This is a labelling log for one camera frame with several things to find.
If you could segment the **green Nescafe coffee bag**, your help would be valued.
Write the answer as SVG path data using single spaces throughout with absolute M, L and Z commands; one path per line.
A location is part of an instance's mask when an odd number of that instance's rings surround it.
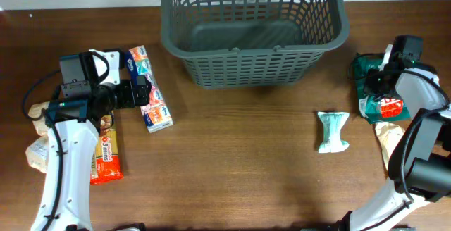
M 356 54 L 351 62 L 351 78 L 357 78 L 355 89 L 359 113 L 369 124 L 410 118 L 407 107 L 402 100 L 383 98 L 365 92 L 365 80 L 360 80 L 360 78 L 366 76 L 370 70 L 379 70 L 382 63 L 383 56 L 381 54 Z

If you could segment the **beige paper pouch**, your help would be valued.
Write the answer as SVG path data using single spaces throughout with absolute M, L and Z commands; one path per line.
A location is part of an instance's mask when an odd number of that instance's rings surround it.
M 374 130 L 381 146 L 385 170 L 388 171 L 390 157 L 404 135 L 404 128 L 389 122 L 375 123 Z

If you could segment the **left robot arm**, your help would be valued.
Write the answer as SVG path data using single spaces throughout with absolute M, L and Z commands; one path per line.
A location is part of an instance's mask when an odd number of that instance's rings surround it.
M 91 230 L 89 187 L 92 157 L 102 117 L 115 109 L 148 102 L 150 85 L 140 80 L 82 81 L 82 92 L 66 94 L 60 85 L 36 121 L 48 127 L 49 153 L 40 207 L 33 230 Z

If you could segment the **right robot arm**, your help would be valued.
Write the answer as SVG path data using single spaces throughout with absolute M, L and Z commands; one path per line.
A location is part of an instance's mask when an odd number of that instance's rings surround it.
M 399 35 L 381 67 L 360 79 L 366 93 L 402 100 L 412 122 L 390 157 L 385 185 L 336 230 L 390 230 L 416 209 L 450 196 L 450 158 L 433 153 L 436 142 L 450 150 L 450 98 L 436 69 L 421 62 L 422 51 L 422 38 Z

